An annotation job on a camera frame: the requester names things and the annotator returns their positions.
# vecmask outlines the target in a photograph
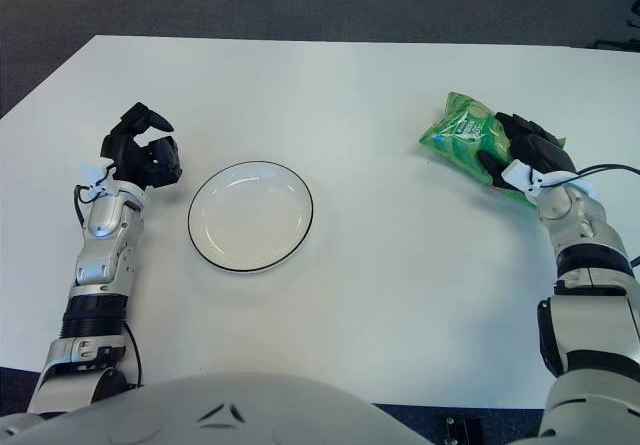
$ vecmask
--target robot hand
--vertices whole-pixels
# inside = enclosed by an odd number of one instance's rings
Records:
[[[567,171],[576,173],[576,168],[567,152],[562,148],[564,140],[559,140],[535,122],[527,121],[518,115],[497,113],[504,133],[511,142],[509,152],[514,159],[541,173]],[[493,177],[493,186],[516,189],[507,183],[502,173],[508,163],[502,163],[489,152],[481,150],[477,154],[482,166]]]
[[[115,165],[113,178],[136,184],[142,190],[147,186],[164,187],[176,183],[182,174],[178,146],[171,137],[163,137],[140,147],[134,137],[149,127],[173,132],[173,127],[156,112],[138,102],[104,137],[100,156],[110,158]]]

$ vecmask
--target black object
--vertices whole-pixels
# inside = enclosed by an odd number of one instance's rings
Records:
[[[480,419],[447,417],[445,423],[447,425],[445,445],[484,445]]]
[[[633,275],[631,264],[620,252],[595,243],[580,243],[565,248],[556,257],[558,278],[578,268],[606,268]]]
[[[640,382],[640,365],[617,353],[574,350],[567,354],[568,371],[592,369],[617,373]]]
[[[172,132],[173,127],[162,116],[142,103],[136,103],[120,118],[109,135],[104,137],[100,156],[113,160],[116,171],[113,178],[155,188],[176,183],[182,175],[178,145],[171,137],[138,145],[134,137],[149,127]]]
[[[127,379],[119,370],[108,370],[100,377],[100,381],[93,392],[91,403],[99,402],[106,398],[111,398],[119,393],[126,392],[129,389]]]
[[[596,173],[607,172],[609,170],[625,170],[627,172],[635,173],[640,176],[640,168],[630,167],[629,165],[621,165],[619,163],[599,163],[597,165],[591,165],[589,167],[585,167],[582,170],[576,172],[576,176],[573,178],[568,178],[566,180],[562,180],[561,182],[554,183],[553,185],[542,185],[541,188],[551,188],[557,187],[558,185],[562,185],[563,183],[573,182],[579,178],[588,177],[589,175],[594,175]]]
[[[135,387],[132,388],[140,388],[142,386],[142,357],[140,357],[140,350],[138,349],[138,342],[136,342],[136,337],[133,335],[131,331],[131,327],[127,322],[122,322],[124,329],[129,334],[129,338],[131,339],[131,344],[133,345],[133,351],[136,354],[136,365],[138,367],[138,379],[136,380]]]
[[[514,159],[531,166],[541,173],[565,170],[575,173],[576,168],[560,146],[560,141],[535,122],[519,115],[499,112],[496,119],[502,123],[504,133],[511,141],[509,151]],[[481,150],[478,160],[493,178],[493,186],[514,189],[502,178],[502,172],[509,165],[496,159],[489,152]]]
[[[540,336],[540,355],[554,377],[564,373],[556,334],[551,320],[551,299],[542,300],[538,304],[538,332]]]
[[[60,338],[120,335],[126,315],[124,295],[80,295],[67,302]]]
[[[640,17],[640,0],[636,0],[631,5],[631,12]],[[627,19],[627,26],[631,28],[640,28],[640,24]],[[620,50],[623,52],[640,52],[640,40],[631,38],[626,42],[618,40],[596,40],[589,48],[603,48],[606,50]]]

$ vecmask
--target chip bag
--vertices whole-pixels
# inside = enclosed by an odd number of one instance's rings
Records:
[[[455,92],[447,96],[444,117],[429,127],[420,138],[420,143],[489,186],[493,178],[478,160],[477,153],[480,150],[487,151],[505,165],[513,161],[509,153],[510,141],[494,113],[477,100]],[[523,203],[529,203],[518,190],[500,190]]]

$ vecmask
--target black cable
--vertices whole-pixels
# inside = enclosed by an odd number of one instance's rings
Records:
[[[107,166],[107,168],[105,169],[105,174],[104,177],[102,177],[100,180],[98,180],[94,186],[100,185],[102,182],[104,182],[107,177],[109,176],[109,171],[114,168],[115,165],[112,163],[111,165]],[[95,202],[98,198],[100,198],[100,196],[102,195],[100,192],[98,192],[96,194],[95,197],[93,197],[90,200],[83,200],[82,196],[80,195],[80,191],[81,190],[89,190],[89,187],[85,186],[85,185],[76,185],[75,188],[73,189],[73,206],[76,210],[76,216],[78,217],[78,222],[80,222],[80,226],[82,227],[84,225],[84,215],[82,214],[82,210],[80,209],[80,203],[84,203],[85,205],[89,204],[89,203],[93,203]]]
[[[76,215],[78,216],[78,221],[80,222],[80,226],[84,225],[84,215],[82,215],[82,210],[80,209],[80,190],[85,189],[88,190],[89,187],[83,187],[82,185],[76,185],[73,189],[73,207],[76,210]]]
[[[129,334],[129,338],[131,339],[131,343],[133,344],[133,350],[136,354],[136,362],[138,364],[138,381],[136,383],[136,388],[140,388],[142,386],[142,360],[140,359],[140,350],[138,350],[138,344],[136,343],[136,339],[133,336],[131,328],[129,328],[129,324],[125,321],[123,321],[122,324],[124,325],[124,329]]]
[[[587,168],[583,168],[578,173],[576,173],[575,177],[568,178],[567,180],[562,180],[561,182],[554,183],[553,185],[542,185],[540,188],[553,188],[558,185],[563,185],[565,183],[573,182],[582,177],[588,177],[589,175],[593,175],[600,172],[606,172],[607,170],[626,170],[628,172],[635,173],[640,175],[640,169],[630,167],[628,165],[619,165],[617,163],[601,163],[600,165],[592,165]]]

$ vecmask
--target white plate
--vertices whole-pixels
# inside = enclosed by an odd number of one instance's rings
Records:
[[[244,162],[200,187],[189,208],[189,235],[212,264],[250,272],[289,256],[312,217],[311,193],[298,175],[277,163]]]

